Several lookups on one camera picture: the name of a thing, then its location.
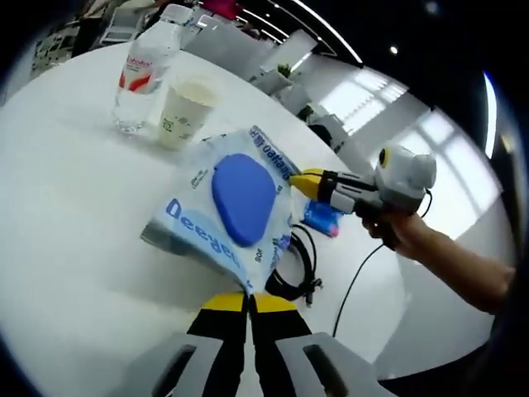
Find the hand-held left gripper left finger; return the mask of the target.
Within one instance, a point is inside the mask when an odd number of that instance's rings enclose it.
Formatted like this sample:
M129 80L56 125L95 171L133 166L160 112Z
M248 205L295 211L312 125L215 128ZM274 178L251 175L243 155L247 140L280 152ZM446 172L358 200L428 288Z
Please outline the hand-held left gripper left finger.
M248 295L218 294L177 332L130 365L125 396L234 396L244 369Z

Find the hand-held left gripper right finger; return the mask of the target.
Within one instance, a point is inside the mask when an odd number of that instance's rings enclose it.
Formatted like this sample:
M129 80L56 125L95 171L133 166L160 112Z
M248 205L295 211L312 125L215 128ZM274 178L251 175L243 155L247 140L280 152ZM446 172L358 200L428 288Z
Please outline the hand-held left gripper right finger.
M374 368L325 332L314 333L296 305L253 294L255 369L265 396L387 396Z

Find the person's right hand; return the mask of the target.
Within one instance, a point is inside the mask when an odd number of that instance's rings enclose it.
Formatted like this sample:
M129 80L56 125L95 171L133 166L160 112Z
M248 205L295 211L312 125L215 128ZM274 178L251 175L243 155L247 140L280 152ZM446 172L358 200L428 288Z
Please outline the person's right hand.
M430 228L416 213L386 211L364 216L361 222L372 238L381 239L385 246L409 259L421 252L430 234Z

